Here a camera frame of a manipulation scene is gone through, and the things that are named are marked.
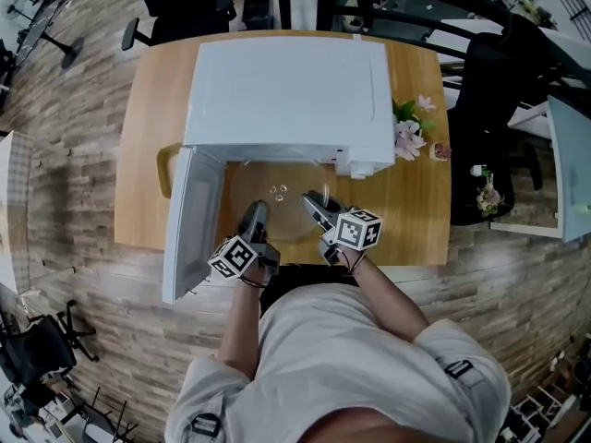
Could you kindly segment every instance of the pink flower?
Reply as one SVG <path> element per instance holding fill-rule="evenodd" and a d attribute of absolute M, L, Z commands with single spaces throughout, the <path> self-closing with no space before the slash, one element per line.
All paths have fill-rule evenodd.
<path fill-rule="evenodd" d="M 493 186 L 490 186 L 490 188 L 485 188 L 485 193 L 486 200 L 489 205 L 499 205 L 501 203 L 501 194 Z"/>
<path fill-rule="evenodd" d="M 431 98 L 430 97 L 423 97 L 422 95 L 418 96 L 418 100 L 416 101 L 416 104 L 422 108 L 423 110 L 425 110 L 426 112 L 428 112 L 429 110 L 433 110 L 434 108 L 437 108 L 435 105 L 433 105 L 431 103 Z"/>
<path fill-rule="evenodd" d="M 414 161 L 420 155 L 419 148 L 427 145 L 427 143 L 416 134 L 418 129 L 418 123 L 412 120 L 400 122 L 394 126 L 394 152 L 397 156 L 408 161 Z"/>

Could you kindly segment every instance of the open microwave door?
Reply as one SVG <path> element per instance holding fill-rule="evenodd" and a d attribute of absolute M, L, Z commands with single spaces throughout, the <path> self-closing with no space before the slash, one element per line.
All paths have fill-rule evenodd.
<path fill-rule="evenodd" d="M 210 274 L 225 165 L 183 146 L 178 152 L 164 249 L 163 301 L 172 304 Z"/>

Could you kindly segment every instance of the hand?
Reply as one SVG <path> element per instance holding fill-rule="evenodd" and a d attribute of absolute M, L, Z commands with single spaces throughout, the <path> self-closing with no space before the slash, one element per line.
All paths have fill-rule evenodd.
<path fill-rule="evenodd" d="M 363 254 L 363 251 L 355 251 L 353 248 L 345 245 L 338 245 L 338 248 L 340 249 L 338 252 L 339 259 L 348 269 L 351 269 Z"/>

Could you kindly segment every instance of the door handle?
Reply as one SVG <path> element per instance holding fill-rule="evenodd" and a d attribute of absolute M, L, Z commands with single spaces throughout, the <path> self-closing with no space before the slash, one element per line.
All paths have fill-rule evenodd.
<path fill-rule="evenodd" d="M 178 154 L 181 149 L 182 143 L 175 143 L 162 148 L 156 155 L 156 168 L 158 170 L 158 182 L 160 184 L 160 191 L 163 193 L 164 198 L 170 198 L 173 195 L 173 189 L 171 182 L 168 177 L 168 162 L 170 159 Z"/>

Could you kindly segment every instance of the white desk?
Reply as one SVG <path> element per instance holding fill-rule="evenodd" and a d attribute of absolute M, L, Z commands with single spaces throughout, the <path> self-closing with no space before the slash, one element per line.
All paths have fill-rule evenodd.
<path fill-rule="evenodd" d="M 472 31 L 474 33 L 487 32 L 501 34 L 502 32 L 502 26 L 489 19 L 444 19 L 441 23 L 447 23 L 456 28 Z M 540 29 L 550 40 L 555 42 L 565 53 L 574 59 L 579 66 L 585 69 L 591 69 L 591 43 L 563 32 L 548 30 L 546 28 Z M 427 42 L 454 49 L 462 53 L 465 53 L 468 49 L 468 43 L 470 43 L 469 40 L 462 36 L 457 36 L 441 30 L 433 31 L 428 37 Z M 438 54 L 438 58 L 440 64 L 463 62 L 462 59 L 447 54 Z"/>
<path fill-rule="evenodd" d="M 27 204 L 33 140 L 12 131 L 0 141 L 0 282 L 29 289 Z"/>
<path fill-rule="evenodd" d="M 566 242 L 591 233 L 591 119 L 554 97 L 548 97 L 543 108 L 556 164 L 558 227 L 493 221 L 490 228 L 551 236 Z"/>

